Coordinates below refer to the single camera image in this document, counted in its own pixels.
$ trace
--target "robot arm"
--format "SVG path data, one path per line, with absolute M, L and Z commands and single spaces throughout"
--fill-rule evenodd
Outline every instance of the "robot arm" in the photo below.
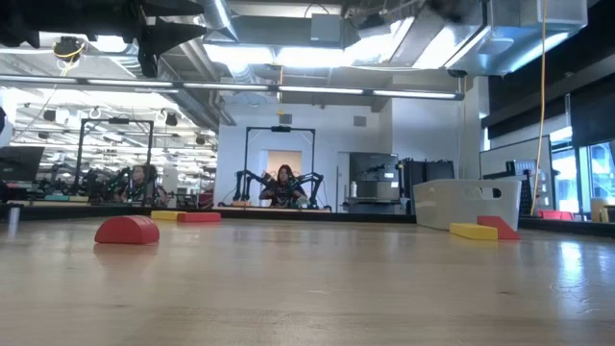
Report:
M 269 176 L 268 174 L 265 175 L 264 178 L 262 178 L 249 170 L 238 171 L 237 173 L 235 173 L 235 176 L 237 177 L 237 185 L 235 187 L 235 194 L 233 196 L 234 201 L 250 200 L 250 183 L 253 180 L 257 181 L 259 184 L 265 185 L 266 187 L 270 187 L 272 182 L 271 176 Z M 244 176 L 246 179 L 246 183 L 242 189 L 241 180 Z
M 307 174 L 304 174 L 304 175 L 301 175 L 295 178 L 295 180 L 292 182 L 292 187 L 295 188 L 296 186 L 299 186 L 305 183 L 314 182 L 314 188 L 312 189 L 311 194 L 309 196 L 309 207 L 318 208 L 318 202 L 316 201 L 316 198 L 318 196 L 318 188 L 320 188 L 320 185 L 323 182 L 323 179 L 324 179 L 324 176 L 316 172 L 307 173 Z

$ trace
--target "white plastic tub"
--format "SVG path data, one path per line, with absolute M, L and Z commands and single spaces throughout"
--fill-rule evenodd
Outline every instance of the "white plastic tub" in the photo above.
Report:
M 414 200 L 421 226 L 448 230 L 451 223 L 476 224 L 478 216 L 500 216 L 517 231 L 521 182 L 435 180 L 415 185 Z

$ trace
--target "window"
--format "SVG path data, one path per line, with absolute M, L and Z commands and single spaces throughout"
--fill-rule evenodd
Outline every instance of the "window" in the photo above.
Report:
M 553 152 L 555 171 L 555 197 L 560 211 L 578 212 L 577 164 L 575 150 Z
M 615 197 L 615 165 L 608 143 L 590 146 L 589 155 L 592 197 Z

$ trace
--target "vent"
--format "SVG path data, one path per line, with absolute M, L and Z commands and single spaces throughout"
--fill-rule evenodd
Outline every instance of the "vent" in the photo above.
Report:
M 292 114 L 280 114 L 281 125 L 292 125 Z
M 367 116 L 355 116 L 355 127 L 367 127 Z

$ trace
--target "person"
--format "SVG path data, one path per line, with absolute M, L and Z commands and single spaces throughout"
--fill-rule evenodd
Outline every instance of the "person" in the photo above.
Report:
M 142 201 L 144 191 L 146 194 L 145 204 L 150 206 L 166 206 L 168 196 L 166 191 L 160 186 L 156 186 L 156 177 L 158 175 L 156 167 L 149 165 L 149 183 L 145 184 L 145 165 L 136 165 L 133 167 L 133 190 L 130 191 L 133 201 Z
M 283 164 L 278 169 L 277 182 L 261 192 L 258 198 L 271 200 L 270 207 L 274 208 L 291 208 L 296 205 L 307 204 L 306 192 L 299 185 L 291 185 L 294 178 L 290 166 Z

